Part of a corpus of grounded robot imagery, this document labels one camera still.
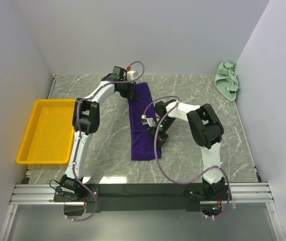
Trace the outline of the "purple towel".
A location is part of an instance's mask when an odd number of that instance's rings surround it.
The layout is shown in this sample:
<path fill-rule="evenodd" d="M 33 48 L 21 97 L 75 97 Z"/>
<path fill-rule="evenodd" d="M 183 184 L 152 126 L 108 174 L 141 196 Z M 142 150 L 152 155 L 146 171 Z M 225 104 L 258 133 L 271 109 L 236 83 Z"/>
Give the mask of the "purple towel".
<path fill-rule="evenodd" d="M 150 88 L 146 82 L 135 86 L 135 100 L 128 100 L 129 123 L 131 133 L 131 160 L 150 161 L 155 158 L 154 140 L 148 133 L 148 125 L 141 122 L 142 114 L 147 117 L 156 117 L 154 108 L 149 106 L 152 102 Z"/>

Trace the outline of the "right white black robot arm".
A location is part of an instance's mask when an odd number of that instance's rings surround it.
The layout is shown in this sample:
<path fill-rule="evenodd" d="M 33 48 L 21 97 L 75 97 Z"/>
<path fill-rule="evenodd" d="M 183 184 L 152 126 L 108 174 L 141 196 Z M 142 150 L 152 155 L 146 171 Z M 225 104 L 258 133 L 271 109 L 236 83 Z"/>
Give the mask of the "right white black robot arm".
<path fill-rule="evenodd" d="M 154 104 L 155 117 L 141 116 L 144 125 L 148 125 L 148 133 L 154 142 L 154 150 L 158 151 L 168 139 L 166 131 L 176 119 L 189 124 L 195 143 L 200 147 L 204 173 L 202 174 L 202 187 L 192 194 L 208 200 L 215 200 L 227 190 L 220 160 L 220 145 L 224 128 L 213 107 L 204 105 L 191 105 L 171 99 L 163 102 L 161 99 Z"/>

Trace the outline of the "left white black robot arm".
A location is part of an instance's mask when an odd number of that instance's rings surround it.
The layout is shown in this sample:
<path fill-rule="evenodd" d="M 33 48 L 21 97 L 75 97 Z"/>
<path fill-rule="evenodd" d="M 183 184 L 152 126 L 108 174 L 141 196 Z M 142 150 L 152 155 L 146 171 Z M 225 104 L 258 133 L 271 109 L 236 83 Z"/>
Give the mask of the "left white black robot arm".
<path fill-rule="evenodd" d="M 80 200 L 85 192 L 82 186 L 84 163 L 90 141 L 100 126 L 100 106 L 115 92 L 119 92 L 123 98 L 134 100 L 136 77 L 130 66 L 115 66 L 92 93 L 75 100 L 72 118 L 74 143 L 68 167 L 59 182 L 71 201 Z"/>

